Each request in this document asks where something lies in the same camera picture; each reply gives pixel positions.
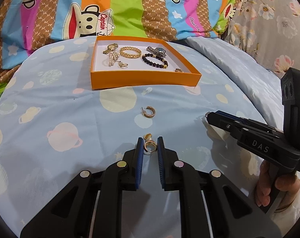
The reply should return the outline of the person's right hand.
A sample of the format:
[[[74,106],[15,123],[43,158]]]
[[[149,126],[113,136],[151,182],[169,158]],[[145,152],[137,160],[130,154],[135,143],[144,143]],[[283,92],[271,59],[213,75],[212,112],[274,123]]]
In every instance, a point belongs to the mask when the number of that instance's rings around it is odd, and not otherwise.
[[[277,190],[285,192],[285,196],[278,207],[278,209],[285,209],[295,200],[300,190],[300,179],[296,175],[283,175],[273,182],[270,180],[269,167],[270,163],[266,160],[260,165],[259,179],[255,188],[255,202],[258,207],[268,206],[271,200],[272,188],[275,187]]]

